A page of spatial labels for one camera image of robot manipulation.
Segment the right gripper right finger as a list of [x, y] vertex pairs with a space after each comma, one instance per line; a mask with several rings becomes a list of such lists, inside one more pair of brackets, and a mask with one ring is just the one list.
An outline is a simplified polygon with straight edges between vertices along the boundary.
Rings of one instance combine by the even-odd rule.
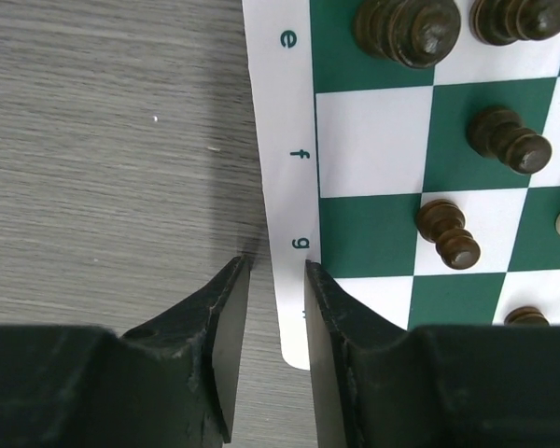
[[405, 330], [305, 265], [321, 447], [560, 447], [560, 327]]

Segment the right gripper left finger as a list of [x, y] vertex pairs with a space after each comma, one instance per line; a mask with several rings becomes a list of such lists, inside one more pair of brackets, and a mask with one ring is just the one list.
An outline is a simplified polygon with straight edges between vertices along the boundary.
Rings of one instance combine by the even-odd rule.
[[0, 447], [219, 447], [231, 440], [251, 262], [118, 335], [0, 325]]

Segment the green white chess board mat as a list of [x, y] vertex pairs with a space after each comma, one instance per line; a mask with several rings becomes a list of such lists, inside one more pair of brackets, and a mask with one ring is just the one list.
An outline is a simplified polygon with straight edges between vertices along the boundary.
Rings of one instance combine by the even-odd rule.
[[[453, 50], [413, 69], [357, 45], [362, 2], [243, 4], [284, 360], [309, 366], [307, 261], [403, 329], [501, 324], [522, 306], [560, 325], [560, 33], [491, 46], [470, 29], [475, 1], [453, 1]], [[469, 122], [492, 105], [551, 143], [545, 168], [520, 175], [469, 146]], [[481, 248], [469, 269], [445, 266], [416, 228], [437, 199]]]

